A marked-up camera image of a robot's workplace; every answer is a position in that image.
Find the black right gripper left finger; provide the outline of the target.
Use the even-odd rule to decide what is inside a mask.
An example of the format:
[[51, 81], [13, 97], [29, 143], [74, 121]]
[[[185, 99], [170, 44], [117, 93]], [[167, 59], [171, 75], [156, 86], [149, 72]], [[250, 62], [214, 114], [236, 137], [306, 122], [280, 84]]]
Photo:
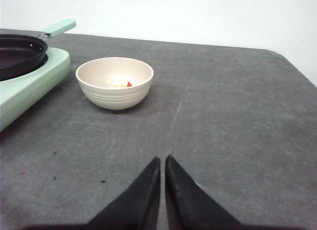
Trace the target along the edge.
[[133, 183], [89, 221], [89, 226], [156, 226], [160, 159], [154, 157]]

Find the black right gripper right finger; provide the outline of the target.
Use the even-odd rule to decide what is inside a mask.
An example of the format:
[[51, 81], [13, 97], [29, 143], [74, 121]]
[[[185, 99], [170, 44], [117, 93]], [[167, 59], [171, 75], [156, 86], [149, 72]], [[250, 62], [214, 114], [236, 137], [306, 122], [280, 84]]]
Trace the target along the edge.
[[196, 184], [172, 155], [165, 160], [165, 190], [174, 218], [182, 227], [242, 226]]

